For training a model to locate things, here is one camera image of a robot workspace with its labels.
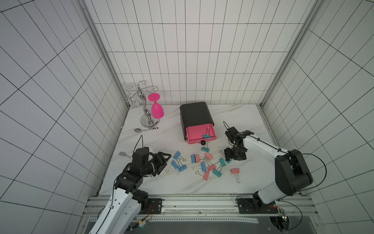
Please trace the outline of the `pink top drawer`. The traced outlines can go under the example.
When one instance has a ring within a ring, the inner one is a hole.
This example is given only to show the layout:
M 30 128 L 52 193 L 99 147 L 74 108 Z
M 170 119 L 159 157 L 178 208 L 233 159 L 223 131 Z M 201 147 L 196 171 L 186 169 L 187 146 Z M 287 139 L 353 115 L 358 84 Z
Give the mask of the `pink top drawer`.
M 212 138 L 203 138 L 203 134 L 206 133 L 206 129 L 210 128 L 210 134 Z M 202 141 L 209 142 L 217 139 L 217 135 L 214 130 L 214 125 L 212 123 L 190 126 L 186 128 L 186 142 L 188 144 L 197 144 Z

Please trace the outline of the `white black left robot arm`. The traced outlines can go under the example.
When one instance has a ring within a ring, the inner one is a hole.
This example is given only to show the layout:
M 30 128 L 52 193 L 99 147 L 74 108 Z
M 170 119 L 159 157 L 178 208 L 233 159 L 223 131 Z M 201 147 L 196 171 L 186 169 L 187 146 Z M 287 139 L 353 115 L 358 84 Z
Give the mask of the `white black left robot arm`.
M 139 190 L 143 179 L 161 174 L 170 158 L 171 154 L 152 153 L 149 147 L 134 150 L 132 161 L 115 179 L 112 195 L 89 233 L 125 233 L 134 218 L 148 210 L 149 195 Z

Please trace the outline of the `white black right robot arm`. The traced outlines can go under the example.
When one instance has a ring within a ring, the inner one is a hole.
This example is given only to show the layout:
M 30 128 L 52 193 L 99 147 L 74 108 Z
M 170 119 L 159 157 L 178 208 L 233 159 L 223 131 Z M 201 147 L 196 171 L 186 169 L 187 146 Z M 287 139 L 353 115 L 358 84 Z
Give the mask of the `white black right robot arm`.
M 227 160 L 246 160 L 246 152 L 250 150 L 274 166 L 274 180 L 253 194 L 254 210 L 267 209 L 276 200 L 300 192 L 313 183 L 312 174 L 300 151 L 279 148 L 263 141 L 249 130 L 239 132 L 235 127 L 227 129 L 225 135 L 231 144 L 230 148 L 224 150 Z

